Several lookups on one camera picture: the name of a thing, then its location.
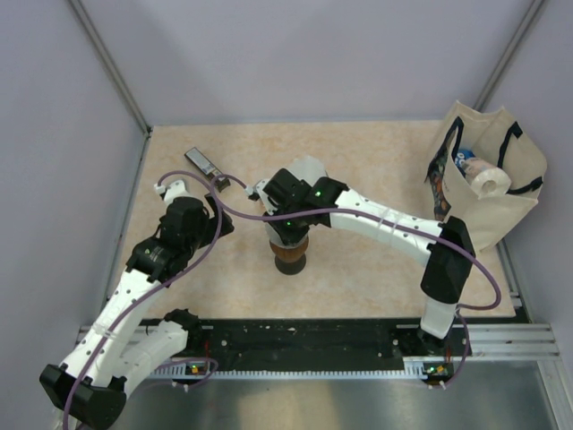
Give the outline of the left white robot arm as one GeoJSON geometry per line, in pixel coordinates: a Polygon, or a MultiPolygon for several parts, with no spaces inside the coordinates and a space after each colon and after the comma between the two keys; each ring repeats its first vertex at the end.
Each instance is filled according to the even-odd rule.
{"type": "Polygon", "coordinates": [[[59,365],[47,365],[39,381],[62,412],[60,429],[84,424],[108,429],[138,386],[169,358],[197,353],[200,320],[186,309],[167,313],[136,345],[130,341],[152,301],[191,268],[199,249],[234,230],[212,195],[183,194],[166,201],[156,232],[133,248],[120,281],[88,333],[59,365]]]}

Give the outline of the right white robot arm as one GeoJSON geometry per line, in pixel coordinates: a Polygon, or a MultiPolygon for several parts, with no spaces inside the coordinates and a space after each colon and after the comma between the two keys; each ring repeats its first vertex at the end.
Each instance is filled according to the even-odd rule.
{"type": "Polygon", "coordinates": [[[421,219],[378,204],[327,175],[302,179],[285,168],[257,183],[255,192],[279,246],[297,247],[312,226],[322,225],[369,237],[419,262],[425,305],[418,344],[431,355],[450,344],[449,331],[475,258],[463,220],[421,219]]]}

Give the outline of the red rimmed glass carafe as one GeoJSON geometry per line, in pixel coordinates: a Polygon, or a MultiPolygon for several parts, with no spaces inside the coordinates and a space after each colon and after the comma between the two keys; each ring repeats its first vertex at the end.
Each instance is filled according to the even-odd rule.
{"type": "Polygon", "coordinates": [[[306,265],[306,255],[302,255],[298,260],[293,262],[285,262],[276,256],[274,263],[280,273],[287,276],[293,276],[300,273],[304,269],[306,265]]]}

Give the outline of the beige canvas tote bag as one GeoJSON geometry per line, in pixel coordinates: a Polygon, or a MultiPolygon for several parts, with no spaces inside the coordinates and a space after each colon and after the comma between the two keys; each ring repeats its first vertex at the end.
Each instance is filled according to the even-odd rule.
{"type": "Polygon", "coordinates": [[[442,120],[426,152],[423,166],[423,213],[446,221],[453,216],[466,223],[478,252],[497,245],[538,203],[547,161],[518,120],[504,107],[481,113],[456,101],[442,120]],[[456,165],[456,156],[470,151],[501,169],[493,187],[472,187],[469,175],[456,165]]]}

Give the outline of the blue snack package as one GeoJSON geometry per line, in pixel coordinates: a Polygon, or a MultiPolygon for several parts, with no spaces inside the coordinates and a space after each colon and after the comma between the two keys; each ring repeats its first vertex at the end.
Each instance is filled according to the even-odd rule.
{"type": "Polygon", "coordinates": [[[470,159],[475,157],[475,154],[471,150],[459,149],[456,153],[452,154],[454,164],[458,168],[459,172],[465,176],[466,171],[464,164],[470,159]]]}

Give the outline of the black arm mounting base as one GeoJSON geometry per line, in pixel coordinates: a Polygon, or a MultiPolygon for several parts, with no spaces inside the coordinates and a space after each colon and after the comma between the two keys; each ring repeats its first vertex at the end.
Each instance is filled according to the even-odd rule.
{"type": "Polygon", "coordinates": [[[401,370],[408,357],[461,357],[467,336],[444,340],[413,319],[203,319],[176,357],[211,357],[220,371],[401,370]]]}

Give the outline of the black toothpaste box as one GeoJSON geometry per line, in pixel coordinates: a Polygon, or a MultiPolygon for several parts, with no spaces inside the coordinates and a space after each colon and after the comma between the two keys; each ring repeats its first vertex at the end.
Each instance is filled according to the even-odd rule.
{"type": "Polygon", "coordinates": [[[211,162],[198,148],[193,147],[188,150],[184,157],[197,169],[202,172],[202,174],[209,179],[209,181],[215,179],[215,187],[219,192],[230,186],[230,180],[227,177],[223,177],[223,172],[211,162]]]}

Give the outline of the white coffee filter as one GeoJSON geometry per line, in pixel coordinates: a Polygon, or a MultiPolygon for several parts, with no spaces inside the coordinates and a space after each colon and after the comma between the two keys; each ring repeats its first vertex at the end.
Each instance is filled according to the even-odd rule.
{"type": "Polygon", "coordinates": [[[328,176],[324,164],[309,155],[293,160],[286,170],[297,180],[303,180],[310,186],[314,186],[320,178],[328,176]]]}
{"type": "Polygon", "coordinates": [[[309,228],[298,227],[290,221],[271,221],[265,224],[265,231],[273,245],[290,249],[298,247],[308,237],[309,228]]]}

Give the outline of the white paper roll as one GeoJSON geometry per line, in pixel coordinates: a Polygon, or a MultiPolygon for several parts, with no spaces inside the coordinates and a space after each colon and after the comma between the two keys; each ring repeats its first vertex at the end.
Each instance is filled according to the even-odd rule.
{"type": "Polygon", "coordinates": [[[477,166],[466,172],[471,189],[482,199],[504,195],[511,186],[511,179],[497,167],[477,166]]]}

